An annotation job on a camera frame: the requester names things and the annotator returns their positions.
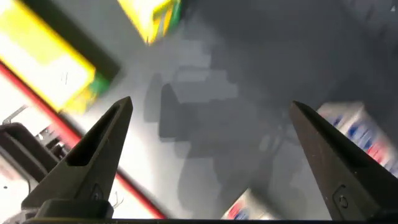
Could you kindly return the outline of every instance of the product package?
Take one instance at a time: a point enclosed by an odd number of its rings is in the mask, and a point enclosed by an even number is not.
[[[362,103],[325,103],[318,113],[392,175],[398,177],[398,153]]]
[[[228,220],[277,220],[277,215],[247,189],[223,215]]]

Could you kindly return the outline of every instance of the gray surface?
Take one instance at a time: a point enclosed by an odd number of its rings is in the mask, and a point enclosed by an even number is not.
[[[199,1],[150,48],[116,1],[57,2],[123,64],[75,119],[88,129],[131,96],[120,166],[175,217],[218,218],[253,187],[285,218],[330,218],[288,118],[292,100],[364,101],[395,133],[396,68],[338,1]]]

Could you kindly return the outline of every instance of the screw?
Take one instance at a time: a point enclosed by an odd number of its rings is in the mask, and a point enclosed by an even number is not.
[[[347,198],[344,197],[344,195],[340,195],[340,198],[338,199],[340,206],[342,206],[343,208],[348,208],[348,201]]]

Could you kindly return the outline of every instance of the red stripe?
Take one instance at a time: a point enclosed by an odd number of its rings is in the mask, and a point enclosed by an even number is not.
[[[30,101],[36,105],[47,117],[51,120],[52,124],[56,127],[59,135],[68,146],[71,148],[75,146],[81,139],[79,133],[72,130],[65,122],[58,116],[58,114],[36,93],[33,92],[25,83],[17,78],[5,65],[0,63],[0,73],[6,77],[15,87],[19,89]],[[125,178],[116,173],[116,180],[128,191],[133,197],[135,197],[139,203],[146,208],[154,218],[163,219],[166,216],[155,206],[148,198],[144,196],[139,190],[134,188]]]

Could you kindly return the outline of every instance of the blurry box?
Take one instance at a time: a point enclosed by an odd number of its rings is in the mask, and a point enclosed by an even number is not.
[[[180,20],[181,0],[118,0],[148,45],[163,37]]]
[[[398,177],[398,153],[362,103],[325,103],[318,113],[392,175]]]
[[[223,215],[228,220],[277,220],[275,212],[267,208],[247,189]]]
[[[0,60],[57,112],[84,112],[119,70],[49,0],[1,1]]]

